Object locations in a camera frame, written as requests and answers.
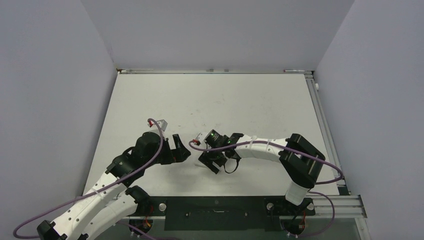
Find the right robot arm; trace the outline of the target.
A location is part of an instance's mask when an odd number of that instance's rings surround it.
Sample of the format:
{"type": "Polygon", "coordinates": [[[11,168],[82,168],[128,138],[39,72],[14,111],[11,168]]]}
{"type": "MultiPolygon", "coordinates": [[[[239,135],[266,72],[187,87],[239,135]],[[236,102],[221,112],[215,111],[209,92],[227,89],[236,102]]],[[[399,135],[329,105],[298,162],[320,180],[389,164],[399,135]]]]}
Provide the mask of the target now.
{"type": "Polygon", "coordinates": [[[302,208],[303,200],[317,184],[326,160],[316,147],[298,133],[288,138],[265,139],[243,133],[221,135],[213,129],[209,133],[198,134],[193,143],[206,147],[199,161],[214,173],[218,173],[218,168],[229,159],[239,163],[241,159],[253,158],[282,164],[291,179],[282,201],[283,209],[289,214],[295,214],[302,208]]]}

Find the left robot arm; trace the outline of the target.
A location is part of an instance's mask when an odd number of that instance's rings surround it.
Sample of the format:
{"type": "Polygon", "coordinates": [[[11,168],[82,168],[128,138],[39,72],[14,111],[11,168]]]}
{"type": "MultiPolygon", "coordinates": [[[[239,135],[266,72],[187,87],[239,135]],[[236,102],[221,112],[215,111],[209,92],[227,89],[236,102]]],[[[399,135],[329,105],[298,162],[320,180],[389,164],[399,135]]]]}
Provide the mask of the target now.
{"type": "Polygon", "coordinates": [[[191,156],[180,136],[172,136],[171,148],[162,130],[148,131],[115,157],[92,188],[54,220],[44,220],[36,230],[42,240],[94,240],[124,217],[143,215],[150,196],[134,182],[147,168],[182,163],[191,156]]]}

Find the white remote control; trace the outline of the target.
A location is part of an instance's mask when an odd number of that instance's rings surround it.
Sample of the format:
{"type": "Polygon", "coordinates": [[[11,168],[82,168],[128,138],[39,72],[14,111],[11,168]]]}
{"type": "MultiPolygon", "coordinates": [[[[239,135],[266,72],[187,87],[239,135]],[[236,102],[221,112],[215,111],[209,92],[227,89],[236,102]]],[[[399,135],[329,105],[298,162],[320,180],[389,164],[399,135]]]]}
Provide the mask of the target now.
{"type": "Polygon", "coordinates": [[[198,163],[198,162],[195,162],[194,163],[194,165],[196,166],[196,167],[200,167],[200,168],[205,168],[205,169],[207,169],[208,167],[207,166],[205,166],[204,164],[202,164],[202,163],[198,163]]]}

